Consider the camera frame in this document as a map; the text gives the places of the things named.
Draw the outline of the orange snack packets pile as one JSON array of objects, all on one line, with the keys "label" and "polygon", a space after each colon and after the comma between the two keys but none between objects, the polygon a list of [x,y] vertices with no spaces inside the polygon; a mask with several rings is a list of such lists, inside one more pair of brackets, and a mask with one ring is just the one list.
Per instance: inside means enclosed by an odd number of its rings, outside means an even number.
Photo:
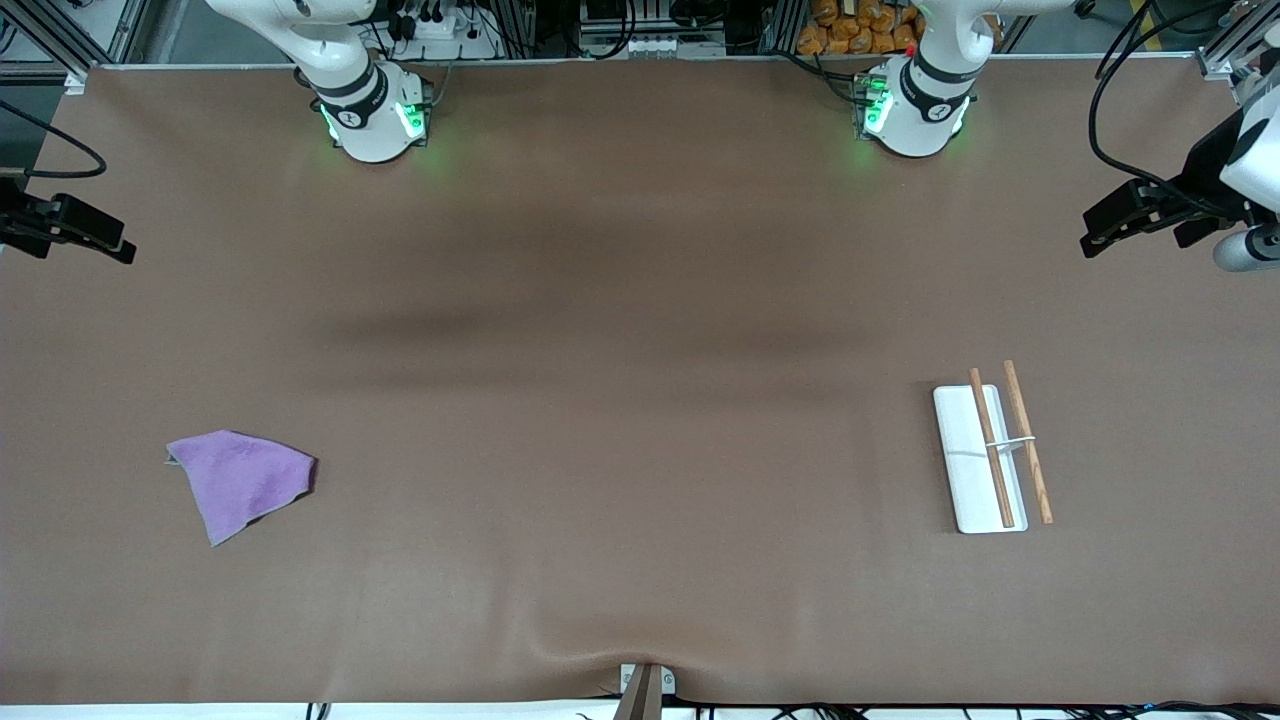
[{"label": "orange snack packets pile", "polygon": [[774,46],[799,56],[927,53],[979,61],[1005,45],[1012,0],[797,0],[796,27]]}]

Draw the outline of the purple microfibre towel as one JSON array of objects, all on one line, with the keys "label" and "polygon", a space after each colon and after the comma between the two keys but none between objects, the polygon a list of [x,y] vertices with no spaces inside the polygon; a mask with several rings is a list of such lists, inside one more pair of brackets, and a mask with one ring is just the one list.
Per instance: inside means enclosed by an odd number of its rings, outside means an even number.
[{"label": "purple microfibre towel", "polygon": [[212,547],[311,492],[317,469],[308,454],[236,430],[175,439],[166,464],[186,474]]}]

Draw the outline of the aluminium frame post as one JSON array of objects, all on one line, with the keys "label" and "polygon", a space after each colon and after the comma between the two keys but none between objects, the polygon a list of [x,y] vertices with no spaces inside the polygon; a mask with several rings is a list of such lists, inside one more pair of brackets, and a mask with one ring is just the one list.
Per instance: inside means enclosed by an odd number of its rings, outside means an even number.
[{"label": "aluminium frame post", "polygon": [[155,0],[0,0],[0,86],[83,88],[133,59]]},{"label": "aluminium frame post", "polygon": [[1196,53],[1201,76],[1226,79],[1266,51],[1280,50],[1280,0],[1233,0],[1221,29]]}]

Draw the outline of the brown table mat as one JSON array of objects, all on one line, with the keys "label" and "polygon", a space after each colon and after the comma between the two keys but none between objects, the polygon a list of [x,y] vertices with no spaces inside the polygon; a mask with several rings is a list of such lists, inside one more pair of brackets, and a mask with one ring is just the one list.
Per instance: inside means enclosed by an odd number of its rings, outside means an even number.
[{"label": "brown table mat", "polygon": [[[461,67],[428,146],[288,70],[99,70],[123,266],[0,258],[0,703],[1280,703],[1280,272],[1169,233],[1093,65],[904,160],[786,61]],[[1055,523],[957,530],[932,391],[1018,366]],[[166,445],[314,489],[212,547]]]}]

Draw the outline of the white power strip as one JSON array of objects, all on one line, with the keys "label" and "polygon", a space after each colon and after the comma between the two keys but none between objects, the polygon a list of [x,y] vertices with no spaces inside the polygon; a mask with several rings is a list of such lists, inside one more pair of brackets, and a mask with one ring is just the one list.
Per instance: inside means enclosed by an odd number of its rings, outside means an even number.
[{"label": "white power strip", "polygon": [[375,28],[392,60],[494,60],[508,56],[497,18],[471,0],[384,0]]}]

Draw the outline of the white rack with wooden bars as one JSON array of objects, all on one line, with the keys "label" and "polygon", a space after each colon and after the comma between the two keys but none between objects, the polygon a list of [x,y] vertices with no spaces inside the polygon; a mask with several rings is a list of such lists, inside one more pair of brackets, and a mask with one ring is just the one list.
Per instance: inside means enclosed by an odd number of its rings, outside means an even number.
[{"label": "white rack with wooden bars", "polygon": [[1039,521],[1055,515],[1030,425],[1018,366],[1004,361],[1001,389],[973,368],[968,383],[932,391],[943,469],[954,519],[966,536],[1024,532],[1029,528],[1019,468],[1025,468]]}]

